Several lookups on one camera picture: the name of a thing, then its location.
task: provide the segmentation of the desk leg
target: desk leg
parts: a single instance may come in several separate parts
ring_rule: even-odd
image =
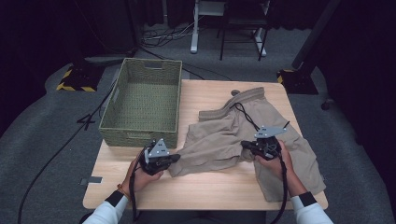
[[[260,52],[260,49],[262,48],[262,43],[260,43],[260,42],[262,42],[262,37],[261,37],[261,35],[262,35],[262,28],[260,28],[258,31],[257,31],[257,33],[256,33],[256,35],[254,36],[254,41],[256,42],[256,45],[257,45],[257,49],[259,49],[259,52]],[[262,57],[265,57],[267,55],[267,52],[265,51],[265,48],[262,50]]]
[[[194,29],[192,32],[191,40],[191,53],[197,53],[198,51],[198,15],[199,15],[199,0],[195,0],[194,8]]]

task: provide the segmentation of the hand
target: hand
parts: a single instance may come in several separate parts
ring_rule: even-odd
[[[134,164],[136,162],[136,159],[131,162],[128,168],[128,172],[121,184],[122,190],[128,195],[131,195],[131,193],[129,192],[129,180],[132,175],[132,170],[134,169]],[[141,168],[137,169],[134,173],[134,191],[139,191],[143,189],[149,183],[160,179],[162,175],[163,171],[160,171],[155,175],[148,175]]]
[[[285,144],[282,141],[278,140],[278,142],[282,148],[280,152],[282,154],[282,159],[285,162],[286,168],[288,169],[288,174],[294,173],[289,151],[286,149]],[[282,167],[280,165],[279,157],[267,161],[260,156],[255,156],[255,160],[258,161],[262,166],[269,168],[280,180],[282,180]]]

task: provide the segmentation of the gray carpet floor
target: gray carpet floor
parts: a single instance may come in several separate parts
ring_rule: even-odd
[[[163,57],[181,60],[189,72],[184,78],[276,82],[276,72],[290,69],[291,63],[310,31],[273,30],[266,43],[267,56],[257,61],[253,45],[227,45],[223,61],[219,60],[220,41],[216,29],[202,29],[197,54],[190,54],[191,37],[173,40],[163,47],[147,48]],[[139,50],[136,58],[155,58]],[[98,57],[95,60],[107,60]],[[24,192],[46,162],[80,127],[76,121],[99,106],[108,92],[120,64],[106,68],[97,92],[56,91],[66,64],[52,74],[47,94],[24,110],[0,139],[0,223],[16,223]],[[326,82],[316,69],[312,78],[318,95],[290,94],[289,99],[303,136],[318,156],[325,178],[329,201],[326,213],[334,223],[395,223],[389,196],[378,172],[364,148],[355,142],[355,134],[337,104],[323,111],[328,99]],[[92,173],[102,141],[98,126],[81,130],[48,165],[29,192],[21,223],[78,223],[88,212],[82,205],[85,187],[81,178]],[[276,212],[269,212],[271,221]],[[131,223],[126,211],[120,223]],[[295,223],[292,211],[286,211],[279,223]]]

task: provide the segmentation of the basket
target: basket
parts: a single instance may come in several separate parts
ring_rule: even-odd
[[[181,61],[124,59],[99,131],[110,147],[177,147]]]

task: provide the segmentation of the black controller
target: black controller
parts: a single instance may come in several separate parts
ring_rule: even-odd
[[[140,156],[139,163],[144,172],[149,175],[155,175],[180,159],[179,154],[169,154],[169,150],[163,139],[158,142],[153,140],[149,146],[143,148],[143,154]]]
[[[282,148],[275,138],[275,135],[284,133],[286,128],[264,127],[262,126],[254,135],[257,141],[242,141],[243,148],[250,149],[253,155],[258,155],[270,161],[279,156]]]

